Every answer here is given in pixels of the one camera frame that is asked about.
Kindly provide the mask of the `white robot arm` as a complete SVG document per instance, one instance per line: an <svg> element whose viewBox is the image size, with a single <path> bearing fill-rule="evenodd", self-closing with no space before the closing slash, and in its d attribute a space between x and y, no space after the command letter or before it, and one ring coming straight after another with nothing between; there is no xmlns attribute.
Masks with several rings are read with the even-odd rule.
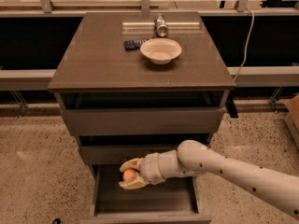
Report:
<svg viewBox="0 0 299 224"><path fill-rule="evenodd" d="M121 167L135 173L119 183L123 189L142 189L169 178L218 175L285 214L299 218L299 177L223 156L194 140L185 140L176 149L134 158Z"/></svg>

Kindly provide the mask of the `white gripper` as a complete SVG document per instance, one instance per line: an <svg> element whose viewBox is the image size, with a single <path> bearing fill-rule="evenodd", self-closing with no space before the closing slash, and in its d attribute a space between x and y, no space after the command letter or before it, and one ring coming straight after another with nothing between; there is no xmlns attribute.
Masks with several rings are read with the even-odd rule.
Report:
<svg viewBox="0 0 299 224"><path fill-rule="evenodd" d="M144 158L134 158L120 167L123 173L128 169L135 169L139 174L135 180L122 180L119 185L123 189L142 189L147 185L157 185L165 181L160 171L158 153L149 154Z"/></svg>

